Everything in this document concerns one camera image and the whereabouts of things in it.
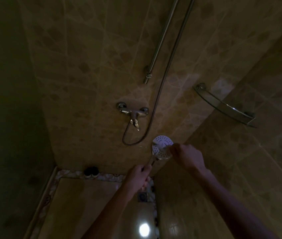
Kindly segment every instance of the metal pipe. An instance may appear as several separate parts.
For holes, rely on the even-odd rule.
[[[149,79],[152,77],[152,70],[153,70],[155,61],[156,61],[157,58],[158,58],[160,49],[161,49],[161,47],[162,47],[164,38],[165,38],[165,36],[166,36],[166,34],[167,34],[167,30],[168,30],[168,28],[169,28],[169,26],[170,26],[170,23],[171,23],[171,20],[172,20],[172,17],[173,17],[173,14],[174,14],[174,12],[175,12],[175,9],[176,9],[176,6],[177,6],[178,2],[179,2],[179,0],[174,0],[174,3],[173,3],[172,8],[171,8],[171,10],[170,10],[169,16],[168,16],[168,18],[167,18],[167,22],[165,23],[165,26],[164,26],[164,28],[163,28],[163,32],[162,32],[162,34],[161,34],[159,44],[157,45],[157,47],[156,47],[156,49],[155,49],[155,52],[154,52],[154,55],[153,55],[151,64],[150,64],[149,67],[148,67],[148,71],[147,71],[147,74],[146,74],[145,79],[144,79],[144,84],[147,84],[148,81],[149,81]]]
[[[175,42],[174,42],[174,46],[173,46],[173,48],[172,48],[172,52],[171,52],[169,61],[168,61],[168,63],[167,63],[167,67],[166,67],[166,69],[165,69],[165,72],[164,72],[164,75],[163,75],[163,78],[162,78],[162,81],[161,81],[161,84],[160,84],[160,88],[159,88],[159,91],[158,91],[158,94],[157,94],[157,98],[156,98],[156,100],[155,100],[155,104],[154,104],[153,112],[152,112],[152,114],[151,114],[151,119],[150,119],[148,128],[146,129],[145,134],[143,135],[143,137],[142,137],[139,141],[137,141],[137,142],[135,142],[135,143],[130,143],[130,144],[129,144],[129,143],[126,143],[126,142],[125,142],[125,136],[127,135],[128,129],[129,129],[129,127],[130,127],[130,121],[129,121],[129,122],[128,122],[128,125],[127,125],[127,128],[125,129],[124,134],[123,134],[123,137],[122,137],[122,142],[123,142],[124,145],[127,145],[127,146],[137,145],[137,144],[141,143],[141,142],[147,137],[147,135],[148,135],[149,132],[150,132],[150,129],[151,129],[151,126],[152,126],[152,122],[153,122],[153,119],[154,119],[154,115],[155,115],[155,111],[156,111],[156,109],[157,109],[157,106],[158,106],[158,103],[159,103],[159,99],[160,99],[160,95],[161,95],[161,92],[162,92],[162,89],[163,89],[163,85],[164,85],[164,82],[165,82],[165,80],[166,80],[166,78],[167,78],[167,73],[169,72],[170,66],[171,66],[171,64],[172,64],[173,57],[174,57],[175,52],[176,52],[176,48],[177,48],[178,45],[179,45],[180,39],[181,39],[181,37],[182,37],[182,33],[183,33],[183,31],[184,31],[184,28],[185,28],[185,24],[186,24],[186,22],[187,22],[187,20],[188,20],[188,17],[190,16],[192,7],[193,7],[193,5],[194,5],[194,1],[195,1],[195,0],[191,0],[191,1],[190,1],[190,4],[188,5],[188,8],[187,8],[185,17],[184,17],[184,19],[183,19],[182,25],[181,25],[180,30],[179,30],[179,33],[178,33],[178,36],[177,36],[177,38],[176,38],[176,40],[175,40]]]

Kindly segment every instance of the glass shelf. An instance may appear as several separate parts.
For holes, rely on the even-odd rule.
[[[254,113],[241,112],[238,109],[224,103],[218,97],[207,91],[205,83],[199,83],[198,85],[193,86],[193,88],[203,100],[205,100],[208,104],[210,104],[219,112],[244,125],[255,127],[250,124],[256,118]]]

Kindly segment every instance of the forearm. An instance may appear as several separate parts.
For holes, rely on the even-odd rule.
[[[81,239],[112,238],[116,224],[132,196],[129,190],[120,187]]]
[[[214,177],[211,171],[190,174],[200,183],[235,238],[277,238]]]

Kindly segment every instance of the shower floor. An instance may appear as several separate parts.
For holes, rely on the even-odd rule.
[[[103,181],[57,178],[57,188],[55,192],[54,188],[50,192],[52,199],[49,207],[46,208],[47,212],[41,212],[42,216],[45,214],[41,228],[34,229],[34,232],[37,230],[38,233],[33,232],[31,239],[80,239],[121,186],[123,176],[113,177],[112,175],[112,178],[116,182],[104,181],[109,179],[109,175],[102,175]],[[158,229],[155,227],[153,216],[154,212],[156,213],[155,200],[151,199],[153,194],[148,197],[148,202],[138,202],[135,195],[128,203],[117,224],[114,239],[157,238]],[[139,228],[144,223],[147,223],[150,228],[147,237],[142,237],[139,233]]]

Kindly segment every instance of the tiled wall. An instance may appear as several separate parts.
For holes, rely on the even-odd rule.
[[[212,112],[191,86],[225,97],[282,35],[282,0],[195,0],[148,138],[121,142],[129,118],[115,108],[153,108],[189,0],[180,0],[153,78],[143,84],[173,0],[19,0],[58,166],[126,173],[146,163],[157,135],[184,142]],[[139,140],[150,116],[127,142]],[[156,173],[163,162],[156,163]]]
[[[219,181],[282,238],[282,37],[225,98],[256,114],[246,127],[218,111],[188,139]],[[166,238],[232,238],[199,186],[174,161],[155,176]]]
[[[55,166],[16,0],[0,0],[0,238],[21,239]]]

